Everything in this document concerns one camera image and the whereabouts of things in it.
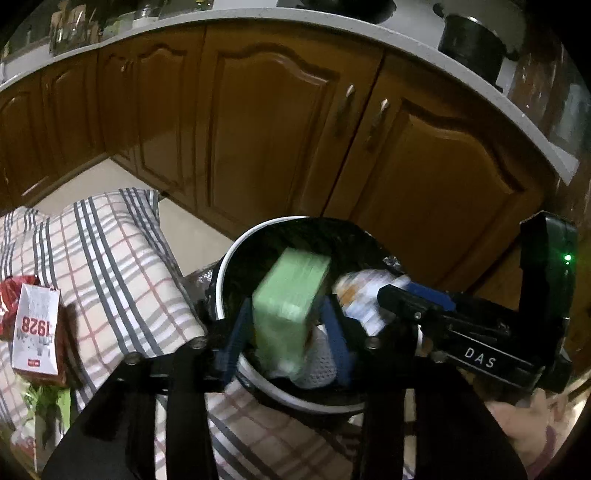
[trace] kitchen cabinet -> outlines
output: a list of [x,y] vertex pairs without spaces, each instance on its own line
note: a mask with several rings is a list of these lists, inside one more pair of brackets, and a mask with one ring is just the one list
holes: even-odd
[[193,27],[132,44],[138,174],[189,211],[195,206],[195,97],[204,34],[204,27]]
[[107,153],[191,212],[204,33],[204,28],[188,28],[142,35],[102,49],[98,61]]
[[7,179],[0,178],[0,217],[3,217],[13,209],[14,204],[12,203],[10,194],[8,193]]
[[232,237],[270,218],[320,215],[381,59],[378,46],[296,25],[208,26],[198,215]]
[[39,73],[0,92],[0,167],[13,206],[28,203],[57,178],[43,121]]
[[389,54],[324,215],[367,230],[415,281],[462,291],[553,184],[544,159],[486,102]]
[[105,150],[113,160],[137,174],[134,160],[135,112],[131,89],[132,40],[99,51],[97,88]]
[[96,98],[97,52],[76,55],[43,70],[49,144],[60,175],[103,153]]

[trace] green vegetable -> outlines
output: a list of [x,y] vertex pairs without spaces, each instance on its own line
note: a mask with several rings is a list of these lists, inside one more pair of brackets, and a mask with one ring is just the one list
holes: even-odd
[[28,409],[27,419],[31,420],[35,415],[47,417],[47,411],[52,406],[57,406],[61,414],[63,433],[70,427],[70,389],[56,387],[55,385],[32,385],[29,383],[22,394],[22,399]]

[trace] bolt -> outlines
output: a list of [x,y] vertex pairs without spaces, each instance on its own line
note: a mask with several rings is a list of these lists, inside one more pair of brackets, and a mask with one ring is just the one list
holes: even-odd
[[127,365],[137,365],[144,359],[144,356],[139,352],[130,352],[124,357],[124,361]]
[[365,341],[365,348],[367,350],[376,350],[380,347],[380,342],[378,337],[368,337]]
[[202,348],[205,348],[206,345],[206,337],[195,337],[194,339],[189,340],[189,348],[194,348],[195,350],[201,350]]

